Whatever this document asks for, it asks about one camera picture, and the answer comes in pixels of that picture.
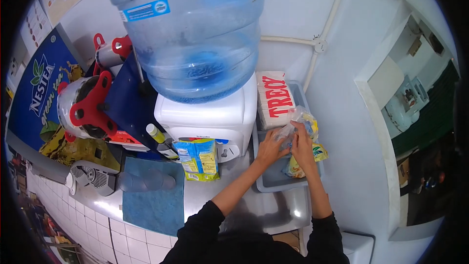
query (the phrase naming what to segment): plastic bag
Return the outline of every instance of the plastic bag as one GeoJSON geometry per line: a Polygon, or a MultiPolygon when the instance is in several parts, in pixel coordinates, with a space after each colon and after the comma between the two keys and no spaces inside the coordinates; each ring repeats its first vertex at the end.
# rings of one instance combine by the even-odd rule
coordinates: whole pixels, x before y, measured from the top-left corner
{"type": "Polygon", "coordinates": [[[173,142],[187,180],[210,181],[219,179],[214,139],[173,142]]]}
{"type": "MultiPolygon", "coordinates": [[[[295,108],[288,110],[288,120],[294,120],[296,122],[301,122],[306,128],[310,138],[315,142],[318,139],[318,122],[311,113],[302,106],[296,106],[295,108]]],[[[275,140],[278,141],[282,138],[287,137],[287,139],[282,143],[280,150],[284,150],[288,147],[291,148],[293,135],[295,133],[295,127],[288,123],[286,126],[281,128],[274,136],[275,140]]]]}
{"type": "MultiPolygon", "coordinates": [[[[316,162],[329,158],[327,151],[321,144],[313,143],[313,155],[314,161],[316,162]]],[[[303,169],[301,169],[295,157],[293,156],[290,158],[288,166],[285,167],[282,172],[290,178],[301,179],[305,176],[303,169]]]]}

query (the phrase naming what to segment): gray plastic tray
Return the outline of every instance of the gray plastic tray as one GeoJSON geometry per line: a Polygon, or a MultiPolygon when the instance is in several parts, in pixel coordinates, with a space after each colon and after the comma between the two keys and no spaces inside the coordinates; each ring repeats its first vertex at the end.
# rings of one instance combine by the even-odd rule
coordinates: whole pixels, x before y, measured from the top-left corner
{"type": "MultiPolygon", "coordinates": [[[[290,91],[292,92],[293,99],[295,101],[295,105],[303,106],[304,108],[308,109],[309,106],[306,102],[306,97],[302,90],[302,86],[297,81],[287,81],[288,86],[290,87],[290,91]]],[[[257,130],[257,123],[259,123],[259,118],[256,119],[256,123],[252,129],[252,144],[254,146],[254,157],[257,157],[257,151],[259,150],[259,143],[262,142],[266,138],[267,131],[258,131],[257,130]]],[[[264,172],[256,181],[257,189],[262,193],[272,193],[272,192],[281,192],[287,191],[296,187],[304,187],[308,185],[306,178],[296,179],[296,178],[289,178],[286,176],[282,169],[287,167],[288,162],[290,161],[291,154],[285,155],[284,157],[277,160],[274,164],[272,164],[269,168],[267,168],[266,172],[264,172]]],[[[324,166],[323,162],[317,162],[318,165],[318,172],[320,177],[324,173],[324,166]]]]}

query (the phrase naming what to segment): hand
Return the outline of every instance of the hand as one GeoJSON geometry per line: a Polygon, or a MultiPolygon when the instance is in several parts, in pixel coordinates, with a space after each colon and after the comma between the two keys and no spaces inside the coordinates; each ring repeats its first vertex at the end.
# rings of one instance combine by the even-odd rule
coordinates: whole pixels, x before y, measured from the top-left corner
{"type": "Polygon", "coordinates": [[[298,165],[307,174],[309,170],[316,167],[313,155],[313,141],[311,140],[304,124],[291,120],[290,123],[298,130],[292,141],[292,154],[298,165]]]}
{"type": "Polygon", "coordinates": [[[280,145],[284,142],[286,138],[275,140],[275,133],[278,132],[280,128],[270,130],[266,134],[266,138],[259,144],[259,151],[257,152],[257,157],[254,162],[259,163],[264,169],[267,169],[271,164],[277,161],[280,157],[290,153],[290,147],[279,151],[280,145]]]}

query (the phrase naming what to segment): nestea logo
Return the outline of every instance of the nestea logo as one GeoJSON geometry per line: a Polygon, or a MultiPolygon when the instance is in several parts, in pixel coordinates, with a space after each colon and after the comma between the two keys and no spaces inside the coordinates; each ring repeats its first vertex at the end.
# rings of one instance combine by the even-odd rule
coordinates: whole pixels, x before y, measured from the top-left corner
{"type": "Polygon", "coordinates": [[[47,93],[47,89],[49,88],[49,80],[54,68],[55,66],[51,66],[47,63],[47,58],[45,58],[44,54],[42,55],[39,63],[36,59],[34,60],[34,64],[32,66],[34,77],[30,81],[33,86],[30,110],[34,111],[38,117],[40,116],[46,101],[44,95],[47,93]]]}

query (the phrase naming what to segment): person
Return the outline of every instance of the person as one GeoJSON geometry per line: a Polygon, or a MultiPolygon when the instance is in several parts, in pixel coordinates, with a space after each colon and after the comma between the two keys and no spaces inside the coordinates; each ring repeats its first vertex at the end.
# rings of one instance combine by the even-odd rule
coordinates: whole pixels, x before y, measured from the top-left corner
{"type": "Polygon", "coordinates": [[[279,129],[267,132],[259,145],[257,157],[248,169],[218,195],[208,201],[195,215],[187,219],[177,232],[178,240],[162,261],[171,263],[349,263],[343,253],[342,236],[322,186],[312,150],[312,141],[302,123],[296,127],[291,152],[303,169],[311,194],[313,232],[307,244],[308,255],[271,235],[258,231],[239,231],[230,236],[219,234],[220,225],[235,208],[256,179],[290,149],[279,151],[284,141],[276,141],[279,129]]]}

